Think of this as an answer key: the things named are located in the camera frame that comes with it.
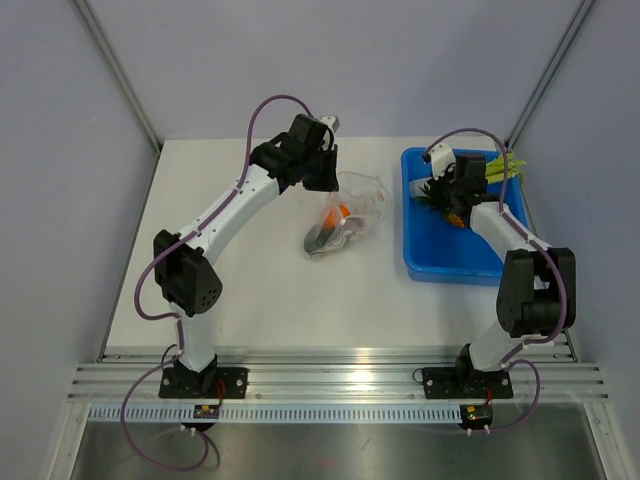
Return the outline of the aluminium frame post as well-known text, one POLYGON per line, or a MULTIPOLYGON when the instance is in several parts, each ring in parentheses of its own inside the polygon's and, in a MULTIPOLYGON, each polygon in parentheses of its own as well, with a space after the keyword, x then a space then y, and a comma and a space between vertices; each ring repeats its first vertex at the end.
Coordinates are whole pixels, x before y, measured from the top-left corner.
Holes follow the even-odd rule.
POLYGON ((578 2, 533 90, 529 94, 509 134, 506 136, 505 143, 509 148, 513 149, 522 137, 596 4, 596 0, 581 0, 578 2))
POLYGON ((89 37, 105 64, 105 68, 127 104, 134 120, 142 130, 147 143, 155 156, 159 158, 163 148, 163 141, 160 139, 160 136, 135 92, 91 2, 87 0, 72 0, 71 5, 77 12, 81 23, 86 28, 89 37))

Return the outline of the small circuit board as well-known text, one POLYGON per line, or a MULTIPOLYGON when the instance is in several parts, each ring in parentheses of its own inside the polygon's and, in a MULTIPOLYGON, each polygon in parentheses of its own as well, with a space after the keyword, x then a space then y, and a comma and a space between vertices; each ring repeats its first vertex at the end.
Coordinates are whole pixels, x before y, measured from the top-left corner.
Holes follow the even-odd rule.
POLYGON ((463 405, 460 411, 464 428, 484 429, 493 422, 494 409, 491 404, 463 405))
POLYGON ((194 419, 217 419, 220 414, 220 407, 217 405, 195 405, 194 419))

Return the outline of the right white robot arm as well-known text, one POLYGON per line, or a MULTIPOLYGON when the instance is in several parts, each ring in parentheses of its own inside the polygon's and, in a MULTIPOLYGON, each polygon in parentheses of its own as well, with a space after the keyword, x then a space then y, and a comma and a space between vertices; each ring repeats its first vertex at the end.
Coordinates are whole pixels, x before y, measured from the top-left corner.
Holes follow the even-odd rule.
POLYGON ((490 379, 531 345, 554 340, 575 321, 576 260, 530 232, 502 194, 488 192, 486 160, 479 154, 445 154, 433 164, 432 185, 463 226, 480 236, 503 265, 497 320, 456 359, 454 384, 476 396, 490 379))

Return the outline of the dark green avocado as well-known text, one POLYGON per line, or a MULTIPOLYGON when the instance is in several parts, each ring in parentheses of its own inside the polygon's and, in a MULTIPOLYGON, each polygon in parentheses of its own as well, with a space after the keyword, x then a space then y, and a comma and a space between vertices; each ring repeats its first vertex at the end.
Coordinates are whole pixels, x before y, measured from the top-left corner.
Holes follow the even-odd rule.
POLYGON ((320 254, 330 236, 331 231, 329 229, 324 228, 322 225, 314 225, 303 239, 305 254, 309 257, 320 254))

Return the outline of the clear zip top bag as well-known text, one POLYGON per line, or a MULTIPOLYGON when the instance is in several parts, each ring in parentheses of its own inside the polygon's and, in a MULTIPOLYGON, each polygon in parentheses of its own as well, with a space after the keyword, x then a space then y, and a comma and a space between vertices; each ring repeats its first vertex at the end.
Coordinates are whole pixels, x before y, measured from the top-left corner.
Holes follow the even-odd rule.
POLYGON ((391 209, 391 195, 379 177, 354 171, 342 171, 337 174, 337 179, 339 190, 327 195, 324 208, 314 225, 322 225, 330 205, 343 203, 351 212, 348 218, 362 218, 366 222, 366 230, 360 236, 343 238, 340 233, 341 225, 345 221, 343 220, 337 228, 330 230, 331 236, 320 254, 309 257, 303 250, 310 259, 335 253, 359 241, 384 220, 391 209))

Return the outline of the orange persimmon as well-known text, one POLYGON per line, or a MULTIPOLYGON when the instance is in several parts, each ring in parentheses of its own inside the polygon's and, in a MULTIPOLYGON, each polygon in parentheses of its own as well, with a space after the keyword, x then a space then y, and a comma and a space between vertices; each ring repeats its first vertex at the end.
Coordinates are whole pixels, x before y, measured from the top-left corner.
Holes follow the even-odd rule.
POLYGON ((327 230, 335 229, 350 215, 351 212, 345 204, 340 203, 338 205, 330 205, 327 208, 325 218, 322 222, 322 227, 327 230))

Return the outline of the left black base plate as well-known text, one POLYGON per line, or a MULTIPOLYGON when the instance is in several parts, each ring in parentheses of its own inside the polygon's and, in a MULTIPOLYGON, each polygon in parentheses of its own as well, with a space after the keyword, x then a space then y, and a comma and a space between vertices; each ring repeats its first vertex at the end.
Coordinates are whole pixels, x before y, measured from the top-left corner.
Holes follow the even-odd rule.
POLYGON ((194 372, 178 363, 163 370, 159 397, 162 399, 244 399, 247 383, 246 368, 214 365, 201 372, 194 372))

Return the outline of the aluminium mounting rail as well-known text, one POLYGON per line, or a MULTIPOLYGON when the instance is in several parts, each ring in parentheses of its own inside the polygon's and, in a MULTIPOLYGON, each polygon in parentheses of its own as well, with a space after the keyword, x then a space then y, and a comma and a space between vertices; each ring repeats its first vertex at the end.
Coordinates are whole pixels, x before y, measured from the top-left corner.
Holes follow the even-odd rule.
MULTIPOLYGON (((425 400, 419 384, 422 367, 449 366, 453 349, 337 348, 303 351, 223 348, 222 366, 248 371, 249 403, 365 403, 407 404, 425 400)), ((601 370, 595 363, 575 360, 566 343, 529 349, 541 378, 543 403, 606 403, 610 399, 601 370)), ((154 372, 158 357, 108 355, 97 363, 77 367, 67 398, 71 402, 115 402, 135 380, 134 400, 157 399, 161 380, 154 372)))

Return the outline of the left small circuit board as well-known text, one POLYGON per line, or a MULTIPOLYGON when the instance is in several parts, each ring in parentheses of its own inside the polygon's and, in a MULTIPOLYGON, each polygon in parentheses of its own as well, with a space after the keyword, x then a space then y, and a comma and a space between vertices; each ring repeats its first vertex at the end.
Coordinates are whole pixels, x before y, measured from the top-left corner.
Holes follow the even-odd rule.
POLYGON ((220 414, 220 407, 217 405, 195 405, 194 419, 217 419, 220 414))

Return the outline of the blue plastic bin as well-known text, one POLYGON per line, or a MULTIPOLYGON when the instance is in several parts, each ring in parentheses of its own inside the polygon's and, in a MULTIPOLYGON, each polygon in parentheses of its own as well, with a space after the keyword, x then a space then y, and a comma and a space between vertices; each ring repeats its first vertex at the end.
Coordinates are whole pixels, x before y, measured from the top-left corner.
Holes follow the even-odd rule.
POLYGON ((424 183, 431 166, 422 147, 401 155, 403 259, 411 279, 422 282, 497 286, 503 263, 489 244, 471 230, 454 227, 419 204, 410 183, 424 183))

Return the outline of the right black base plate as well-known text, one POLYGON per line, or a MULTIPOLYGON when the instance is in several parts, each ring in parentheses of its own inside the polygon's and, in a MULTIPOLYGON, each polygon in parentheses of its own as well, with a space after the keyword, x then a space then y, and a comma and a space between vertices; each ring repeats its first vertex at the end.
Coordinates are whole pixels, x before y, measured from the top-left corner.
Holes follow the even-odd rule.
POLYGON ((425 367, 421 375, 429 400, 503 400, 514 396, 509 373, 504 370, 463 373, 455 367, 425 367))

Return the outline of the right small circuit board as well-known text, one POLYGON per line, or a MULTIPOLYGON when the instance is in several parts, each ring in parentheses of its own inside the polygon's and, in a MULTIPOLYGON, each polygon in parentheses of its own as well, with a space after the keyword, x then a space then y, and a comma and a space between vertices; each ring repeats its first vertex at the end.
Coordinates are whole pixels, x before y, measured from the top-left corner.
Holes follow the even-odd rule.
POLYGON ((464 428, 484 429, 493 422, 494 409, 491 404, 463 405, 460 411, 464 428))

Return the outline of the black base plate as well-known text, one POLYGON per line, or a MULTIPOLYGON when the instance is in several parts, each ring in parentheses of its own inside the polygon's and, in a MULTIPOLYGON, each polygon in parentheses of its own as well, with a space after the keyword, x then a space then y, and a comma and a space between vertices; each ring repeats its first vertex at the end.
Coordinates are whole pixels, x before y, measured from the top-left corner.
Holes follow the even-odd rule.
POLYGON ((201 372, 194 372, 178 363, 163 370, 159 397, 162 399, 244 399, 247 383, 246 368, 214 365, 201 372))
POLYGON ((463 373, 455 367, 425 367, 421 375, 429 400, 503 400, 514 396, 509 373, 504 370, 463 373))

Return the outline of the left aluminium frame post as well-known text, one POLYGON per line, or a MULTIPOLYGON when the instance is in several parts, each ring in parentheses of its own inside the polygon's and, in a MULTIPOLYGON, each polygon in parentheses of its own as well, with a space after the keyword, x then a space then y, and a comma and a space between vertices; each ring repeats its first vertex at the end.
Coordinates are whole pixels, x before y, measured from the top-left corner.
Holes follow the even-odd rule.
POLYGON ((134 120, 142 130, 147 143, 155 156, 159 158, 163 148, 163 141, 160 139, 160 136, 135 92, 91 2, 87 0, 72 0, 71 5, 77 12, 81 23, 86 28, 89 37, 105 64, 105 68, 127 104, 134 120))

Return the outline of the toy pineapple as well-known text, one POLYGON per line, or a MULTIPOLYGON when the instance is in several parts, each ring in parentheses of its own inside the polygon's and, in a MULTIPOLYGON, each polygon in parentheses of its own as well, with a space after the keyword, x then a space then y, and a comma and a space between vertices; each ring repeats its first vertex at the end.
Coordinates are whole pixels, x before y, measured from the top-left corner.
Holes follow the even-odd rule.
POLYGON ((438 188, 423 183, 417 187, 417 191, 418 193, 414 196, 417 203, 428 207, 431 213, 438 213, 445 222, 454 227, 466 227, 462 218, 454 213, 450 202, 438 188))

